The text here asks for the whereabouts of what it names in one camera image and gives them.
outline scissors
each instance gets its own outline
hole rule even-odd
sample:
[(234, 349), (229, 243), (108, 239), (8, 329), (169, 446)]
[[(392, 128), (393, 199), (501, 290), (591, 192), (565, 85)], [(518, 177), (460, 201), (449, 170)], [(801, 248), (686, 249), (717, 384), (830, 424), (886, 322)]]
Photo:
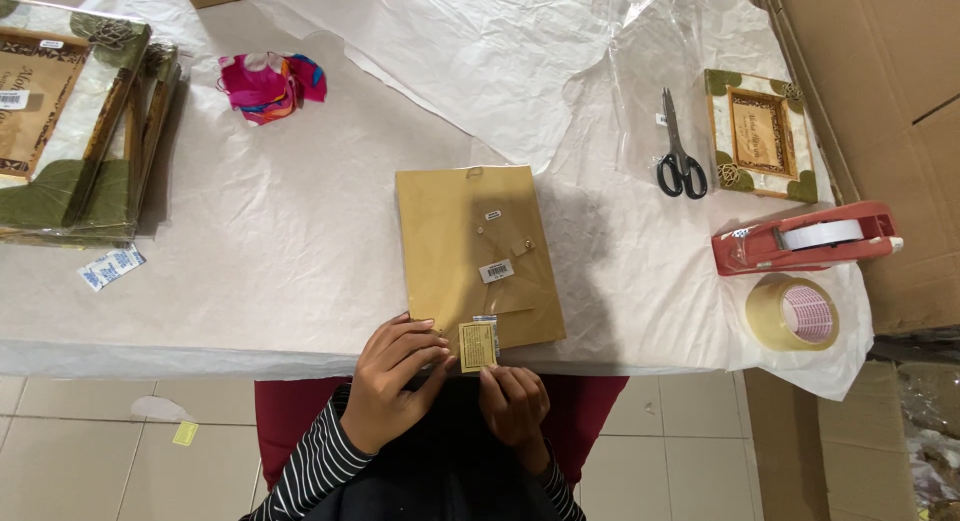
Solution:
[[(697, 162), (680, 145), (680, 131), (677, 128), (677, 111), (673, 108), (673, 97), (668, 88), (663, 89), (663, 111), (666, 113), (666, 128), (670, 133), (670, 153), (663, 156), (656, 164), (656, 182), (660, 189), (668, 196), (679, 196), (686, 193), (693, 200), (703, 198), (707, 194), (707, 175)], [(664, 170), (670, 170), (673, 186), (666, 183)], [(694, 187), (693, 175), (697, 175), (700, 185)]]

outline black scissor handle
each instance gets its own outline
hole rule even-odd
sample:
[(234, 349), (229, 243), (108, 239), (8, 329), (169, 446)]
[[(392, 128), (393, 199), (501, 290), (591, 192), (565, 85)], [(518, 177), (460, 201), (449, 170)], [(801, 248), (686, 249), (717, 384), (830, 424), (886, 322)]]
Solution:
[[(664, 176), (664, 170), (670, 170), (670, 176), (673, 181), (674, 186), (671, 187), (666, 183), (666, 177)], [(660, 189), (666, 193), (667, 196), (677, 197), (684, 193), (684, 178), (680, 173), (680, 168), (677, 166), (677, 156), (673, 154), (667, 154), (663, 156), (663, 159), (660, 159), (656, 164), (656, 183), (659, 184)]]
[[(690, 172), (683, 177), (683, 190), (691, 200), (700, 200), (707, 195), (707, 174), (704, 174), (704, 170), (700, 166), (700, 163), (697, 162), (697, 159), (693, 159), (692, 157), (686, 158), (686, 165), (690, 168)], [(697, 175), (697, 183), (700, 183), (697, 186), (694, 186), (693, 184), (694, 174)]]

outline striped shirt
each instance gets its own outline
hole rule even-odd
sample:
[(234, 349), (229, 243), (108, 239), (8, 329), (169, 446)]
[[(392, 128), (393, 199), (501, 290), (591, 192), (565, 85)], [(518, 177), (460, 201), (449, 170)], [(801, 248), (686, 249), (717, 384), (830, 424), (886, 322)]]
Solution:
[[(347, 409), (351, 385), (343, 384), (333, 392), (326, 407), (306, 431), (290, 454), (283, 475), (267, 498), (240, 521), (300, 521), (337, 485), (359, 473), (375, 457), (354, 447), (340, 426)], [(536, 479), (564, 521), (585, 520), (584, 512), (573, 500), (570, 486), (550, 451), (550, 465)]]

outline tile floor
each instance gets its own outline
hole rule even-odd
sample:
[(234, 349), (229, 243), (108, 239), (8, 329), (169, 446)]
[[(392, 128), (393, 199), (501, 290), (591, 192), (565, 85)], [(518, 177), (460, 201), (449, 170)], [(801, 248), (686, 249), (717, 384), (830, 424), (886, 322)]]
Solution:
[[(249, 380), (0, 377), (0, 521), (237, 519), (266, 494)], [(200, 423), (131, 416), (156, 394)], [(742, 376), (634, 377), (576, 494), (594, 520), (762, 521)]]

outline yellow sticker on floor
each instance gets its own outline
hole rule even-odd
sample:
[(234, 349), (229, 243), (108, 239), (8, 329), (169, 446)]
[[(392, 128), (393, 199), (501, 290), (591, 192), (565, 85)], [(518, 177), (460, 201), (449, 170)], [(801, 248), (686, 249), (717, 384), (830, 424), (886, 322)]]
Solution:
[(174, 444), (189, 446), (193, 442), (193, 435), (197, 434), (199, 425), (193, 422), (181, 422), (174, 436)]
[(479, 371), (497, 363), (493, 322), (472, 322), (460, 325), (460, 370)]

